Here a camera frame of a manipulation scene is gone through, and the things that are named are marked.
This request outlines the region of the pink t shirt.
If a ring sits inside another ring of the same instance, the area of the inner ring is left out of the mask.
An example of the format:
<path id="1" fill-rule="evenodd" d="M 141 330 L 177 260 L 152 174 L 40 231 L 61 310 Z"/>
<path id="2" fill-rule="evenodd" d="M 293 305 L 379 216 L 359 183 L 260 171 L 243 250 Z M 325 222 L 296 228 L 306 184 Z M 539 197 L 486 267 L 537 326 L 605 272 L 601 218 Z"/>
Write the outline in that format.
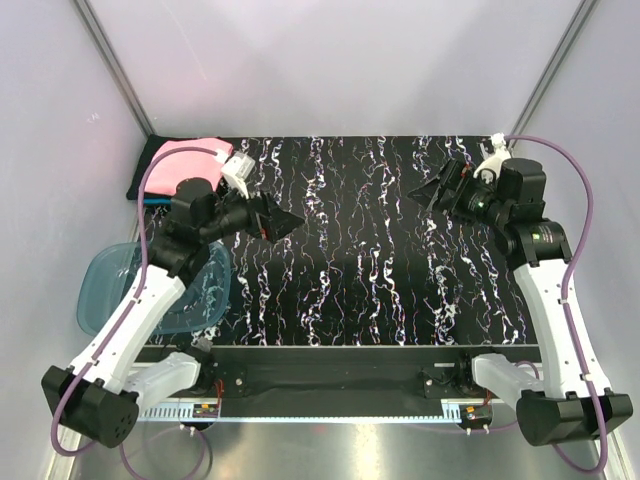
<path id="1" fill-rule="evenodd" d="M 222 178 L 222 167 L 231 156 L 231 143 L 218 138 L 193 140 L 168 140 L 151 157 L 157 157 L 170 150 L 196 147 L 211 150 L 215 155 L 200 151 L 181 151 L 163 159 L 151 172 L 145 184 L 145 194 L 173 196 L 180 182 L 190 178 L 206 179 L 216 190 Z"/>

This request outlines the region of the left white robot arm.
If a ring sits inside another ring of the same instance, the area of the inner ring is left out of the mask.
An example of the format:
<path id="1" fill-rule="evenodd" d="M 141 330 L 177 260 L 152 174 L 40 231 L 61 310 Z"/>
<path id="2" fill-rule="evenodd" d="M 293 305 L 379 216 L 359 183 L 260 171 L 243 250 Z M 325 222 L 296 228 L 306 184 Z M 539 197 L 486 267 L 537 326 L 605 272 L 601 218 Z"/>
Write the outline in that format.
<path id="1" fill-rule="evenodd" d="M 303 223 L 267 192 L 219 197 L 205 179 L 181 182 L 161 231 L 153 241 L 140 242 L 142 264 L 119 306 L 66 368 L 52 366 L 41 380 L 52 412 L 54 451 L 76 454 L 62 446 L 60 427 L 115 448 L 140 413 L 177 392 L 208 394 L 216 372 L 196 349 L 171 353 L 138 372 L 131 368 L 157 324 L 209 261 L 211 244 L 238 232 L 275 243 Z"/>

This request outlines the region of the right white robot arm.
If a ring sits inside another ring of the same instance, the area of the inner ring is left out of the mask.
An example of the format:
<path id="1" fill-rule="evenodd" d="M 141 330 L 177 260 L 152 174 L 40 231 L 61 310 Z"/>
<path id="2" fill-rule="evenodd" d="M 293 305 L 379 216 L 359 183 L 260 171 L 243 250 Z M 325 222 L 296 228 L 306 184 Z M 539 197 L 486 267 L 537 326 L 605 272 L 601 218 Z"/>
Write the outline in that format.
<path id="1" fill-rule="evenodd" d="M 574 256 L 562 226 L 544 218 L 546 174 L 534 160 L 510 158 L 473 169 L 450 160 L 409 198 L 454 222 L 488 226 L 529 310 L 543 377 L 501 354 L 482 354 L 454 371 L 466 396 L 487 389 L 516 413 L 533 446 L 595 440 L 633 414 L 631 398 L 613 391 L 591 346 L 572 280 Z"/>

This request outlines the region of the folded blue t shirt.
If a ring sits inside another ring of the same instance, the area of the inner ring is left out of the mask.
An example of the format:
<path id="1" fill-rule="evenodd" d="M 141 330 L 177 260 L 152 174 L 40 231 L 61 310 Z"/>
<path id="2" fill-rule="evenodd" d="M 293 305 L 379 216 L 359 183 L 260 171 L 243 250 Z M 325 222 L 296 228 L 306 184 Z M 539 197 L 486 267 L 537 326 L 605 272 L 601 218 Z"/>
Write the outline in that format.
<path id="1" fill-rule="evenodd" d="M 171 203 L 170 198 L 144 198 L 144 206 L 168 206 Z"/>

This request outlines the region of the folded black t shirt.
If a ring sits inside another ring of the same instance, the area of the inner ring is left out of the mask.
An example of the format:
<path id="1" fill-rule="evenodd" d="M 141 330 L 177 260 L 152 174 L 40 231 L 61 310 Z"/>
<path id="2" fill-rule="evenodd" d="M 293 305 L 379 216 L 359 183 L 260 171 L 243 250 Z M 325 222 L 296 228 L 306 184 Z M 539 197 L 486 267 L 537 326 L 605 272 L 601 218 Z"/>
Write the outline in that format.
<path id="1" fill-rule="evenodd" d="M 126 199 L 138 198 L 141 180 L 157 155 L 181 147 L 200 147 L 197 139 L 180 139 L 150 135 L 139 156 Z M 170 198 L 184 180 L 197 177 L 204 155 L 201 152 L 178 152 L 156 166 L 145 184 L 144 198 Z"/>

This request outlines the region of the blue plastic bin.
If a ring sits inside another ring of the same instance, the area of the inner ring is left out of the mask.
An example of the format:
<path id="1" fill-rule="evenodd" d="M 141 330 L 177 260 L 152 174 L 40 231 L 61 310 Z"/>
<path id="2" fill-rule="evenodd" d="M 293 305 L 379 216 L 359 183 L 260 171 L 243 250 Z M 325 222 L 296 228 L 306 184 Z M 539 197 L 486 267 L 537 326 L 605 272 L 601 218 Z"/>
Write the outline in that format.
<path id="1" fill-rule="evenodd" d="M 158 324 L 156 335 L 192 333 L 221 320 L 229 301 L 231 260 L 220 242 L 209 245 L 210 258 L 194 282 Z M 101 251 L 91 261 L 80 289 L 76 318 L 81 329 L 95 336 L 132 287 L 141 266 L 137 242 Z"/>

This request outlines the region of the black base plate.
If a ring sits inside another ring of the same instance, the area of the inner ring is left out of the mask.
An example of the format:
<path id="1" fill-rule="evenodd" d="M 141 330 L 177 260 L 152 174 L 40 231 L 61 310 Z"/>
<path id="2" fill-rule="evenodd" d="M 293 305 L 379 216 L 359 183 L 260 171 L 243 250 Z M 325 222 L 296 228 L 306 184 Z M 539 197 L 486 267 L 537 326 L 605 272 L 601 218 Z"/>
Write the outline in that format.
<path id="1" fill-rule="evenodd" d="M 196 357 L 220 378 L 226 398 L 266 392 L 346 392 L 356 389 L 421 389 L 428 377 L 442 380 L 464 356 L 497 353 L 512 362 L 539 364 L 536 345 L 477 346 L 213 346 Z"/>

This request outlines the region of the aluminium frame rail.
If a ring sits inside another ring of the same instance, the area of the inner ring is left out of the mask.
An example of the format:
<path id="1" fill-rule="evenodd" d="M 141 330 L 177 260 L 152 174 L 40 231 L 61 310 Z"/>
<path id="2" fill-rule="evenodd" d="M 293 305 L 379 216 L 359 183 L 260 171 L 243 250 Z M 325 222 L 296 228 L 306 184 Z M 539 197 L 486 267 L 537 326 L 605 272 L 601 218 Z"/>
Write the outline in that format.
<path id="1" fill-rule="evenodd" d="M 256 397 L 226 398 L 223 381 L 191 358 L 172 356 L 130 375 L 113 393 L 96 383 L 80 382 L 64 408 L 64 426 L 103 444 L 120 443 L 135 422 L 177 420 L 186 424 L 217 419 L 249 422 L 451 423 L 478 429 L 492 420 L 486 408 L 467 412 L 449 402 L 448 387 L 417 392 L 356 389 L 346 392 L 266 392 Z"/>

